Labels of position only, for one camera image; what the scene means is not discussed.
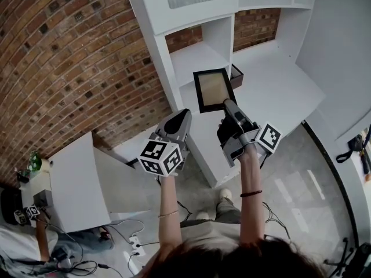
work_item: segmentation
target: black picture frame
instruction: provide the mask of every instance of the black picture frame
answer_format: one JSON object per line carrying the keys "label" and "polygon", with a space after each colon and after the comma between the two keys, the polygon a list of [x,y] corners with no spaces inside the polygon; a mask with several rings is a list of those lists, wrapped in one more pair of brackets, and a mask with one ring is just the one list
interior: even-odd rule
{"label": "black picture frame", "polygon": [[234,96],[233,89],[232,89],[232,86],[231,86],[230,79],[228,77],[227,71],[224,68],[193,72],[193,77],[195,79],[196,94],[197,94],[197,100],[198,100],[198,106],[199,106],[200,113],[218,111],[218,110],[223,110],[225,108],[224,103],[213,104],[213,105],[205,105],[203,103],[201,85],[200,85],[200,82],[199,82],[199,76],[203,75],[203,74],[212,74],[212,73],[221,73],[222,74],[222,76],[224,78],[225,86],[226,86],[227,91],[228,91],[229,99],[231,99],[234,103],[237,104],[236,98]]}

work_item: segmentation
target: power strip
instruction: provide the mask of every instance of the power strip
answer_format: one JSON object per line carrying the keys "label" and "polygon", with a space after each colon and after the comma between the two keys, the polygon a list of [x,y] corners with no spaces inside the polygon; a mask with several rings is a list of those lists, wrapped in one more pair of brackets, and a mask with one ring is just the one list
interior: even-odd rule
{"label": "power strip", "polygon": [[130,243],[132,244],[132,247],[133,247],[133,251],[131,253],[132,255],[135,254],[135,253],[139,253],[138,256],[140,256],[140,257],[143,257],[143,256],[146,255],[146,253],[144,252],[143,246],[140,246],[140,242],[139,242],[139,239],[138,239],[137,236],[130,237],[129,241],[130,241]]}

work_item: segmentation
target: floor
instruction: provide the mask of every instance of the floor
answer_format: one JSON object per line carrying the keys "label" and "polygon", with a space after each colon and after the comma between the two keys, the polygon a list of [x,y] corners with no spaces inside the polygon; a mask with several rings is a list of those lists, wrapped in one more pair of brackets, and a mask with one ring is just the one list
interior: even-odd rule
{"label": "floor", "polygon": [[[153,176],[144,173],[140,166],[135,166],[142,176],[153,180]],[[325,159],[302,126],[284,138],[277,152],[267,159],[261,170],[264,201],[286,225],[291,240],[298,248],[314,260],[322,263],[324,259],[338,260],[343,250],[342,239],[352,241],[352,229],[345,202],[339,187]],[[192,156],[176,178],[178,200],[190,211],[208,211],[215,216],[218,190],[210,189],[206,179]],[[229,188],[233,201],[241,208],[241,183],[237,176],[226,182],[221,188]],[[133,219],[145,223],[145,229],[138,234],[141,244],[158,241],[157,213],[159,211],[159,191],[152,196],[153,211],[137,215]],[[187,213],[181,208],[181,218]],[[117,229],[126,237],[141,229],[140,223],[124,222]],[[275,222],[266,225],[266,234],[287,239],[285,230]],[[114,267],[123,277],[131,277],[128,271],[128,256],[131,246],[115,231],[112,231],[116,247],[113,251],[92,255],[91,258]],[[132,267],[142,265],[158,249],[158,244],[143,247],[146,256],[133,257]],[[118,277],[112,270],[99,269],[96,277]]]}

